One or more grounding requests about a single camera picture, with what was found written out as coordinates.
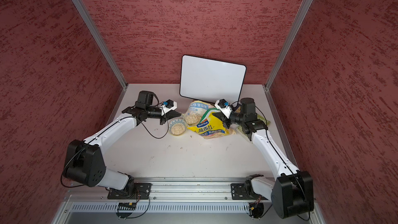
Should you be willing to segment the patterned breakfast bowl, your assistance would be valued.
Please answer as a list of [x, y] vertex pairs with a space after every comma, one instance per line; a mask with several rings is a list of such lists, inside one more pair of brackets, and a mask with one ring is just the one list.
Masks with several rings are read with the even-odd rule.
[[169, 133], [180, 136], [187, 131], [187, 124], [182, 117], [174, 118], [169, 121]]

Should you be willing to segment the yellow oats bag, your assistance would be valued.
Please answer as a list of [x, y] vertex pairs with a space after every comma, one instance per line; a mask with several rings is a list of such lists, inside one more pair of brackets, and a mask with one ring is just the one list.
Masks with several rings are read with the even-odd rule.
[[221, 113], [221, 111], [206, 102], [193, 101], [186, 113], [183, 114], [183, 119], [189, 130], [204, 139], [215, 139], [236, 134], [233, 129], [225, 128], [223, 122], [214, 116], [215, 113]]

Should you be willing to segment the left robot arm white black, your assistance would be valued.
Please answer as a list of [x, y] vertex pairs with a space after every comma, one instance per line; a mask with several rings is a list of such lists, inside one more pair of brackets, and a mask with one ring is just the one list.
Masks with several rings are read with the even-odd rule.
[[153, 104], [157, 95], [151, 91], [141, 91], [133, 106], [125, 108], [121, 115], [83, 141], [74, 140], [66, 151], [61, 179], [70, 179], [81, 186], [103, 187], [109, 192], [109, 199], [139, 199], [146, 190], [135, 185], [134, 177], [107, 168], [105, 153], [127, 132], [147, 119], [157, 119], [160, 124], [181, 116], [177, 112], [177, 102], [167, 100]]

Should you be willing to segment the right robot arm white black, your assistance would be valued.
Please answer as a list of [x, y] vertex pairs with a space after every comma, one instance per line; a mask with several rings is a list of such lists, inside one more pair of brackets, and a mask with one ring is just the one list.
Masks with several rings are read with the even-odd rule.
[[239, 125], [264, 157], [274, 180], [263, 175], [248, 176], [243, 183], [245, 196], [271, 201], [274, 210], [282, 219], [310, 214], [314, 210], [313, 179], [307, 171], [300, 171], [282, 152], [272, 139], [267, 124], [259, 119], [254, 99], [246, 97], [240, 101], [240, 112], [235, 112], [224, 99], [215, 103], [215, 116], [225, 127]]

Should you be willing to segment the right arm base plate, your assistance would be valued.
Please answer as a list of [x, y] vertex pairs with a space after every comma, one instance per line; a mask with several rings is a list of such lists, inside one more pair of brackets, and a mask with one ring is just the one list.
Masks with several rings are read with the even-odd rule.
[[232, 200], [249, 200], [249, 201], [255, 201], [258, 200], [259, 198], [261, 200], [267, 200], [267, 198], [255, 194], [254, 192], [251, 192], [245, 188], [244, 183], [232, 183], [230, 185], [231, 187], [231, 197]]

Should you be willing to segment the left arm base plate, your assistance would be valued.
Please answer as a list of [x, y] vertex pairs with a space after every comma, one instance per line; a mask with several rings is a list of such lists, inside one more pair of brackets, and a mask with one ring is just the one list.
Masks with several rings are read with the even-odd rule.
[[148, 200], [151, 193], [151, 183], [127, 184], [122, 190], [110, 188], [108, 200]]

